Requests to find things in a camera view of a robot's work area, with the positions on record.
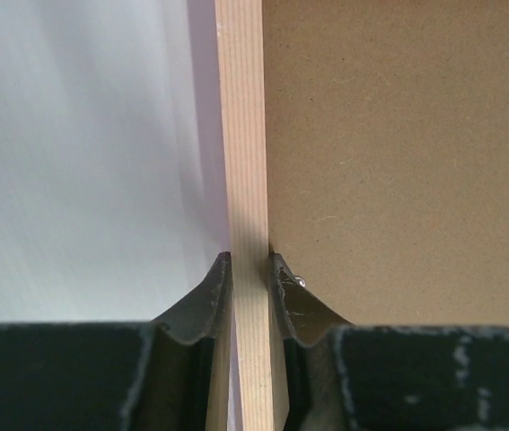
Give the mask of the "pink wooden picture frame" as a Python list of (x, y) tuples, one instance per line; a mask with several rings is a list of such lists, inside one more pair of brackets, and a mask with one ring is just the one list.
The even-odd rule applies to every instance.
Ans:
[(188, 12), (198, 128), (224, 150), (233, 277), (223, 302), (206, 426), (280, 430), (289, 401), (267, 280), (262, 4), (191, 1)]

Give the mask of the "brown cardboard backing board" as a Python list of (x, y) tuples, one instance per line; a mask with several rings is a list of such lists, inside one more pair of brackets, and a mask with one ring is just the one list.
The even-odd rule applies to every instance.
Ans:
[(509, 325), (509, 1), (264, 4), (271, 242), (354, 323)]

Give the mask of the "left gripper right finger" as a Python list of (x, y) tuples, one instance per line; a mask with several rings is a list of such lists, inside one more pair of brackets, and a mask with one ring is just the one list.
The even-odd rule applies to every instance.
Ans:
[(509, 327), (358, 326), (268, 258), (288, 430), (509, 430)]

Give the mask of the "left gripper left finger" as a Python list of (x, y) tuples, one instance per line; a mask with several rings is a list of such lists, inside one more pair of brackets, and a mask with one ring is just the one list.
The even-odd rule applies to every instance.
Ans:
[(0, 430), (224, 430), (232, 261), (151, 321), (0, 323)]

